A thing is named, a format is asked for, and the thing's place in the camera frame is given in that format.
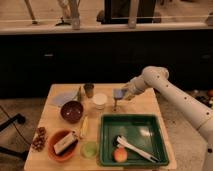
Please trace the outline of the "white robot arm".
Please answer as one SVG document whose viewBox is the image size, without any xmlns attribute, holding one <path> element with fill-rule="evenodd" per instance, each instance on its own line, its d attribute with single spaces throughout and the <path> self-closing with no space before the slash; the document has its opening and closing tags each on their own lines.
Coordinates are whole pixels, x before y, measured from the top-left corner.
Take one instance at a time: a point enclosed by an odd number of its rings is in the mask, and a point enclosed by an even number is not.
<svg viewBox="0 0 213 171">
<path fill-rule="evenodd" d="M 164 67 L 148 66 L 139 76 L 127 82 L 122 90 L 124 99 L 132 99 L 154 88 L 175 105 L 188 122 L 206 140 L 207 147 L 202 171 L 213 171 L 213 109 L 199 102 L 168 81 L 169 71 Z"/>
</svg>

